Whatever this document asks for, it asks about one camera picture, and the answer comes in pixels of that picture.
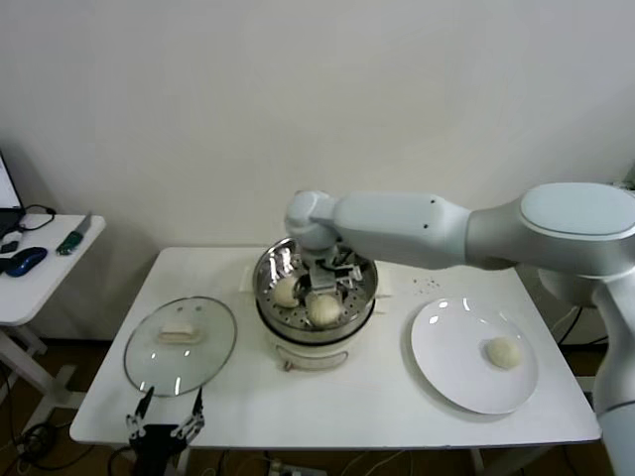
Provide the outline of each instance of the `white table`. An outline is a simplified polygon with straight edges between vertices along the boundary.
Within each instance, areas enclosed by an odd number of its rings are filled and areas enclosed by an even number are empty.
[[[513,270],[430,272],[382,264],[391,276],[392,296],[381,303],[384,312],[371,317],[344,365],[325,372],[287,373],[267,344],[253,296],[240,291],[244,270],[262,251],[164,250],[75,417],[71,437],[108,444],[127,441],[125,416],[142,397],[123,370],[128,337],[159,305],[189,296],[224,301],[238,326],[233,354],[203,389],[206,426],[193,447],[478,448],[600,437],[590,406]],[[433,286],[432,279],[440,286]],[[417,309],[436,298],[457,296],[494,303],[513,318],[536,350],[536,392],[511,415],[477,415],[451,404],[427,383],[414,362],[409,329]],[[146,422],[180,422],[191,410],[194,395],[154,399]],[[518,469],[546,447],[525,451],[513,461],[504,459],[486,473]]]
[[[55,220],[44,228],[25,232],[16,253],[33,246],[41,246],[47,248],[49,254],[44,261],[23,277],[12,278],[5,274],[0,275],[0,303],[2,305],[0,326],[4,327],[0,330],[0,359],[14,369],[14,374],[9,378],[9,384],[15,383],[17,374],[43,394],[26,428],[46,419],[54,408],[78,408],[84,396],[65,388],[65,384],[74,371],[74,366],[63,366],[53,377],[33,360],[32,356],[36,352],[44,353],[47,347],[28,327],[23,325],[35,317],[105,227],[103,217],[93,216],[91,226],[75,252],[69,256],[58,256],[55,252],[56,248],[82,218],[83,216],[79,215],[57,215]],[[23,218],[22,224],[34,227],[47,219],[48,215],[29,214]],[[0,258],[8,258],[12,255],[11,253],[4,254],[0,255]],[[28,350],[22,350],[5,331],[15,334],[27,343]],[[8,389],[4,386],[0,401],[6,392]]]

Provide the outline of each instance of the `white plate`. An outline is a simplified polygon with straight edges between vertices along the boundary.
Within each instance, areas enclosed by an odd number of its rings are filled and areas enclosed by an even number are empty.
[[[415,318],[412,346],[417,364],[439,392],[480,414],[508,414],[531,397],[538,382],[534,349],[501,312],[469,298],[439,299]],[[485,344],[495,337],[514,339],[521,364],[511,370],[487,358]]]

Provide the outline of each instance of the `green knife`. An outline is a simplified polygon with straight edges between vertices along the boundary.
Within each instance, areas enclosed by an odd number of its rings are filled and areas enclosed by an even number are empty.
[[[83,240],[83,235],[85,235],[86,231],[88,231],[88,228],[90,228],[91,219],[92,212],[89,211],[88,214],[83,217],[83,220],[81,220],[77,227],[70,233],[68,233],[68,236],[66,236],[60,243],[60,245],[56,249],[56,252],[59,255],[70,255],[75,250],[75,248],[77,248],[79,243],[81,243],[81,240]]]

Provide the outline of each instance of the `glass lid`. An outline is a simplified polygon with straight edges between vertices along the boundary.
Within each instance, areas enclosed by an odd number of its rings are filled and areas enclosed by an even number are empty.
[[[130,336],[124,355],[137,389],[175,397],[205,384],[225,365],[236,342],[236,321],[211,297],[184,297],[162,305]]]

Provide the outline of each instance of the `computer mouse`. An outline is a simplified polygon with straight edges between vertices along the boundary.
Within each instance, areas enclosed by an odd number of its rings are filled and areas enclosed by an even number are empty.
[[[41,248],[39,246],[19,251],[9,258],[11,263],[7,268],[5,268],[4,272],[13,278],[24,276],[29,273],[34,266],[44,260],[48,254],[49,252],[46,248]]]

